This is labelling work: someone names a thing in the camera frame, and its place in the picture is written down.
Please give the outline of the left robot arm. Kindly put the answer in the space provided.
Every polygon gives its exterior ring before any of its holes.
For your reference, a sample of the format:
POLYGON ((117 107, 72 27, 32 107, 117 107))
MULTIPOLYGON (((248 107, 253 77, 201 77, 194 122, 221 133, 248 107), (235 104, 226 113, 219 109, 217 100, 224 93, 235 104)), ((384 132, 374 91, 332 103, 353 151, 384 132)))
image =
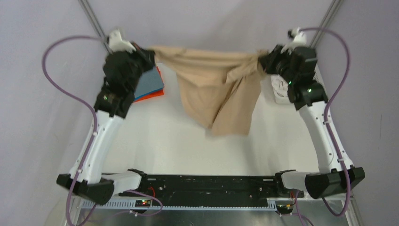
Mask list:
POLYGON ((135 91, 144 72, 155 67, 155 53, 137 48, 132 52, 116 51, 105 59, 103 85, 94 104, 93 132, 88 135, 74 166, 60 174, 56 183, 72 193, 98 205, 106 204, 113 195, 131 190, 137 196, 148 191, 141 173, 103 173, 111 144, 135 99, 135 91))

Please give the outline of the beige t shirt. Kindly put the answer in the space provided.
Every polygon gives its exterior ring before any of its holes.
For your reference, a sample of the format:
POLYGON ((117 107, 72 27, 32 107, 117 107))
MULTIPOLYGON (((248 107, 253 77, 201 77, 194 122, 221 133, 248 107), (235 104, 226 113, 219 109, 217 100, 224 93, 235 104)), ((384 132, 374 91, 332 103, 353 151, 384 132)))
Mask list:
POLYGON ((155 60, 177 76, 185 112, 214 136, 248 135, 266 73, 267 50, 222 52, 152 46, 155 60))

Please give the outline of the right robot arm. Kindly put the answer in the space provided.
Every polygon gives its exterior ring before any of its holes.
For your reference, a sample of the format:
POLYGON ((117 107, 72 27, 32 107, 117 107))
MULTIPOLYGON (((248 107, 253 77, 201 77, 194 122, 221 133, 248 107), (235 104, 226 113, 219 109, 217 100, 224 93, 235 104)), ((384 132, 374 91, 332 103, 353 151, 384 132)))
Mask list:
POLYGON ((288 99, 305 122, 318 159, 318 172, 276 173, 281 179, 273 184, 275 194, 283 197, 295 189, 318 199, 350 192, 365 178, 365 172, 354 166, 340 142, 330 111, 325 110, 328 97, 323 85, 314 79, 316 50, 305 46, 284 50, 277 45, 258 62, 266 73, 279 75, 288 83, 288 99))

